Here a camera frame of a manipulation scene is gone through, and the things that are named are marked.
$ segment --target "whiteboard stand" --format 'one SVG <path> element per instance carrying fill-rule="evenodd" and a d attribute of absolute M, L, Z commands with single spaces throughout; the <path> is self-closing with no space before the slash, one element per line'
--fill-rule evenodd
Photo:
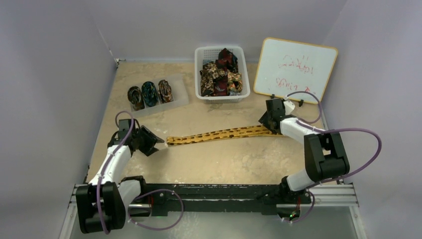
<path fill-rule="evenodd" d="M 266 38 L 253 90 L 280 98 L 295 91 L 306 91 L 321 101 L 337 55 L 334 47 Z M 294 95 L 289 99 L 317 104 L 307 94 Z"/>

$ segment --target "gray wall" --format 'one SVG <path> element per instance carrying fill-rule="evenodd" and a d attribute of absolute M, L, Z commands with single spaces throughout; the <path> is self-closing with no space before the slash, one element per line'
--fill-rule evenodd
<path fill-rule="evenodd" d="M 193 60 L 236 44 L 257 61 L 266 37 L 322 43 L 346 0 L 87 0 L 117 58 Z"/>
<path fill-rule="evenodd" d="M 1 238 L 57 238 L 115 65 L 82 0 L 0 3 Z"/>
<path fill-rule="evenodd" d="M 369 237 L 422 235 L 422 1 L 348 0 L 326 45 L 339 58 L 324 97 L 330 128 L 360 126 L 383 139 L 380 157 L 352 178 Z M 353 168 L 375 140 L 344 135 Z"/>

